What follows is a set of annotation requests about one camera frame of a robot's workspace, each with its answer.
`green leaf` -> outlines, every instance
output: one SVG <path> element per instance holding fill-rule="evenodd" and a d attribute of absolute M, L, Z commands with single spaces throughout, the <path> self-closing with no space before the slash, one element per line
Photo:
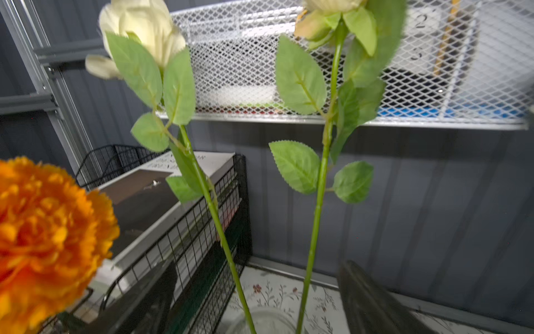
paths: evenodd
<path fill-rule="evenodd" d="M 311 147 L 292 141 L 272 142 L 269 147 L 278 171 L 291 188 L 305 195 L 317 190 L 320 161 Z"/>
<path fill-rule="evenodd" d="M 350 32 L 360 41 L 367 54 L 372 57 L 376 50 L 376 21 L 373 13 L 365 7 L 360 7 L 343 13 L 343 21 L 347 24 Z"/>
<path fill-rule="evenodd" d="M 333 36 L 334 32 L 330 31 L 325 37 L 321 38 L 320 40 L 308 41 L 308 50 L 315 50 L 316 48 L 325 45 L 332 39 Z"/>
<path fill-rule="evenodd" d="M 345 203 L 358 203 L 367 198 L 373 182 L 373 166 L 365 161 L 351 162 L 334 176 L 334 192 Z"/>
<path fill-rule="evenodd" d="M 169 146 L 184 180 L 193 191 L 202 193 L 193 162 L 173 142 Z"/>
<path fill-rule="evenodd" d="M 353 41 L 343 65 L 343 78 L 356 87 L 375 80 L 386 67 L 401 42 L 406 13 L 406 0 L 369 0 L 369 10 L 376 20 L 376 50 L 369 56 L 362 45 Z"/>
<path fill-rule="evenodd" d="M 196 192 L 191 189 L 183 176 L 169 176 L 166 180 L 174 195 L 182 203 L 202 196 L 202 192 Z"/>
<path fill-rule="evenodd" d="M 339 20 L 341 20 L 341 13 L 333 13 L 331 15 L 325 16 L 325 22 L 332 30 L 335 30 L 337 28 Z"/>
<path fill-rule="evenodd" d="M 276 86 L 284 103 L 302 115 L 320 112 L 326 101 L 326 83 L 315 60 L 282 35 L 276 54 Z"/>
<path fill-rule="evenodd" d="M 141 115 L 131 130 L 142 146 L 154 152 L 162 152 L 169 146 L 169 138 L 160 118 L 153 113 Z"/>
<path fill-rule="evenodd" d="M 136 35 L 136 33 L 133 33 L 133 32 L 126 32 L 126 34 L 128 35 L 128 38 L 141 44 L 141 40 L 139 39 L 139 36 Z"/>
<path fill-rule="evenodd" d="M 163 99 L 167 116 L 173 124 L 187 125 L 195 114 L 195 80 L 189 48 L 177 53 L 163 76 Z"/>
<path fill-rule="evenodd" d="M 369 86 L 357 88 L 351 81 L 341 86 L 338 95 L 337 134 L 330 148 L 334 163 L 352 132 L 360 125 L 376 118 L 386 83 L 375 79 Z"/>
<path fill-rule="evenodd" d="M 109 50 L 126 84 L 147 106 L 154 109 L 161 100 L 163 84 L 154 57 L 141 44 L 106 32 Z"/>

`floral pattern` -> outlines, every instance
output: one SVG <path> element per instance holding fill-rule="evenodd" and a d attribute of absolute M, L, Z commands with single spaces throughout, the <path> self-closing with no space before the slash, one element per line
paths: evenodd
<path fill-rule="evenodd" d="M 289 315 L 296 324 L 302 298 L 301 281 L 246 267 L 241 275 L 241 284 L 250 308 L 277 308 Z M 241 312 L 242 305 L 234 291 L 217 328 L 217 334 L 225 334 L 230 324 Z M 418 312 L 413 312 L 413 314 L 439 334 L 492 334 L 438 317 Z M 349 334 L 338 291 L 311 285 L 302 332 L 304 334 Z"/>

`black wire basket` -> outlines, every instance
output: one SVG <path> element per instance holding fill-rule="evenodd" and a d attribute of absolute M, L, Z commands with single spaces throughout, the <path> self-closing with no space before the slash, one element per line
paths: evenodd
<path fill-rule="evenodd" d="M 80 186 L 95 188 L 160 153 L 142 147 L 109 145 L 84 159 L 103 159 L 105 168 L 95 180 Z M 252 254 L 245 157 L 233 157 L 232 167 L 215 183 L 219 216 L 239 274 Z M 224 252 L 204 198 L 199 199 L 107 288 L 91 288 L 72 308 L 48 319 L 39 333 L 76 333 L 121 298 L 158 263 L 174 259 L 178 280 L 167 318 L 166 333 L 215 333 L 235 288 Z"/>
<path fill-rule="evenodd" d="M 89 152 L 74 175 L 78 185 L 91 190 L 160 156 L 144 147 L 106 145 Z"/>

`orange flower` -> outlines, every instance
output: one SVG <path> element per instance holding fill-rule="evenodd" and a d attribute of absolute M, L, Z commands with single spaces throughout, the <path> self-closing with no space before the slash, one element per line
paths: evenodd
<path fill-rule="evenodd" d="M 111 201 L 67 172 L 0 160 L 0 328 L 23 334 L 80 298 L 119 236 Z"/>

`wire mesh basket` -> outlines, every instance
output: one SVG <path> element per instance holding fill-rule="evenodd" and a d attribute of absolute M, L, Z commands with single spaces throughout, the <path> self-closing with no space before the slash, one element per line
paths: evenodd
<path fill-rule="evenodd" d="M 91 190 L 161 154 L 141 146 L 102 146 L 85 156 L 74 178 L 79 186 Z"/>
<path fill-rule="evenodd" d="M 244 0 L 173 14 L 191 48 L 197 118 L 323 121 L 284 107 L 276 90 L 279 36 L 307 45 L 293 36 L 301 6 L 301 0 Z M 311 52 L 327 83 L 333 51 Z M 524 128 L 534 103 L 532 55 L 531 0 L 409 0 L 404 38 L 382 74 L 386 93 L 370 124 Z"/>
<path fill-rule="evenodd" d="M 145 159 L 143 155 L 137 161 Z M 130 161 L 125 168 L 134 165 Z M 108 170 L 121 174 L 120 170 Z M 102 180 L 88 182 L 93 187 Z M 252 253 L 246 165 L 243 156 L 233 157 L 232 167 L 215 183 L 219 215 L 226 229 L 226 237 L 234 255 L 238 272 Z M 186 213 L 127 267 L 109 285 L 105 293 L 88 288 L 73 307 L 47 320 L 40 333 L 64 334 L 76 332 L 93 321 L 99 312 L 124 295 L 154 266 L 169 258 L 174 259 L 178 274 L 171 310 L 168 333 L 214 333 L 235 288 L 204 198 L 198 200 Z"/>

